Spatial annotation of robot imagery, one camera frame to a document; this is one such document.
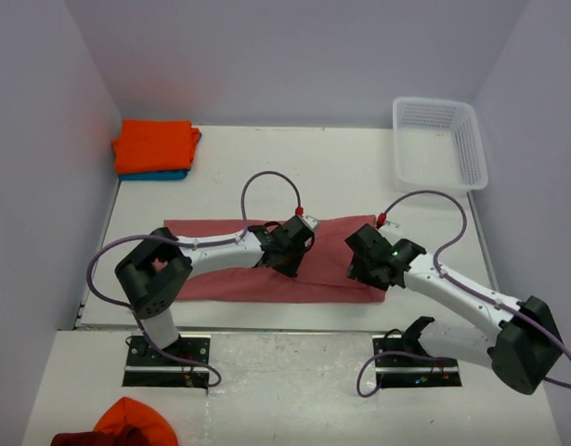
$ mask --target folded orange cloth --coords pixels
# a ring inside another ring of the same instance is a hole
[[[122,175],[190,169],[200,134],[190,121],[124,119],[122,134],[111,143],[116,172]]]

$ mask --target lavender wall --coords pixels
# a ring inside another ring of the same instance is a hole
[[[527,0],[67,0],[124,117],[391,125],[472,100]]]
[[[571,347],[571,0],[531,1],[475,107],[489,170],[475,202],[500,288],[545,299]],[[571,366],[552,375],[571,381]],[[547,392],[571,445],[571,390]]]
[[[20,444],[115,190],[119,114],[63,2],[0,0],[0,445]]]

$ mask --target white tabletop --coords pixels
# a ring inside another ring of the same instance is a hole
[[[305,211],[318,218],[378,214],[402,192],[393,171],[393,132],[355,128],[269,128],[201,126],[194,168],[184,181],[123,182],[105,242],[150,233],[166,218],[237,218],[240,190],[260,170],[279,170],[298,185]],[[444,254],[462,274],[489,285],[482,249],[466,196],[469,229]],[[290,186],[277,177],[261,177],[247,197],[249,217],[286,219],[295,200]],[[391,220],[404,236],[433,251],[460,228],[460,215],[438,197],[419,197],[398,206]],[[132,249],[123,245],[106,254],[95,282],[104,294],[125,300],[114,276],[115,265]],[[398,287],[382,304],[266,304],[176,302],[175,323],[181,327],[381,331],[406,328],[422,315],[464,324],[432,299]],[[90,295],[82,324],[134,326],[132,315]]]
[[[121,397],[148,404],[189,445],[560,444],[543,387],[520,395],[491,371],[460,362],[463,387],[355,393],[368,334],[214,334],[210,390],[121,387],[128,333],[60,332],[24,445],[93,429]],[[374,372],[366,372],[365,389]]]

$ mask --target folded blue cloth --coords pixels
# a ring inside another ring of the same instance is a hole
[[[165,181],[172,179],[184,179],[188,175],[188,169],[164,170],[161,172],[143,172],[142,174],[119,175],[121,181]]]

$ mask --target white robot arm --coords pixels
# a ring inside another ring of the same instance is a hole
[[[420,317],[402,335],[405,351],[491,368],[509,387],[532,394],[562,352],[509,309],[532,318],[561,340],[549,307],[534,296],[523,302],[497,293],[446,265],[440,274],[431,254],[407,239],[396,240],[394,229],[390,224],[380,230],[365,225],[345,240],[354,252],[348,276],[384,290],[397,285],[421,293],[474,325],[449,327]],[[448,276],[495,304],[463,291]]]
[[[185,281],[229,268],[270,267],[295,277],[318,227],[311,216],[294,216],[282,225],[251,226],[243,234],[204,238],[175,237],[167,228],[152,232],[180,243],[140,243],[116,267],[135,315],[151,341],[167,348],[178,338],[170,306]]]

